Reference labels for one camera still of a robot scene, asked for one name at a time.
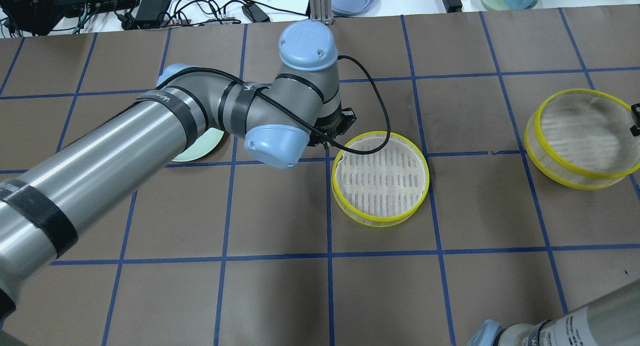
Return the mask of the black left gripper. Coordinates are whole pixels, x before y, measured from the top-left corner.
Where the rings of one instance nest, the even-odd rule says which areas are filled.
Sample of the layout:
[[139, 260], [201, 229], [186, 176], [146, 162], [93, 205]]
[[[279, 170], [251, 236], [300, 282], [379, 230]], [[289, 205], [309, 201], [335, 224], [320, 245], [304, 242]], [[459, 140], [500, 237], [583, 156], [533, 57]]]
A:
[[344, 135], [356, 120], [357, 116], [351, 107], [340, 105], [330, 115], [318, 118], [313, 127], [334, 141], [336, 137]]

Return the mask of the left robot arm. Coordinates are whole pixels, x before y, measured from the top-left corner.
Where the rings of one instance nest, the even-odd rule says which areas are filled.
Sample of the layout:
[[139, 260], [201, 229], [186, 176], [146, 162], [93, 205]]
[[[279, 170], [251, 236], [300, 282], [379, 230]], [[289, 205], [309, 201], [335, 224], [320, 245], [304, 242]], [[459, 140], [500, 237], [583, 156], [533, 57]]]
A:
[[339, 53], [329, 26], [289, 24], [270, 86], [224, 71], [175, 64], [157, 86], [93, 131], [16, 179], [1, 183], [1, 319], [21, 289], [62, 257], [100, 217], [209, 129], [236, 135], [247, 154], [276, 169], [306, 147], [333, 144], [355, 121], [343, 109]]

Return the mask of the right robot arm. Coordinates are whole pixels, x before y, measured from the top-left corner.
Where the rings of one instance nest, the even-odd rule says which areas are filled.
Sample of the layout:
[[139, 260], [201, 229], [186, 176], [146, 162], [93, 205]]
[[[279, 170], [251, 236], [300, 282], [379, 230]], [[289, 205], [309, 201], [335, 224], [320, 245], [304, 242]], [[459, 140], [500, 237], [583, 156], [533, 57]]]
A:
[[487, 319], [468, 345], [638, 345], [640, 281], [540, 324], [503, 328]]

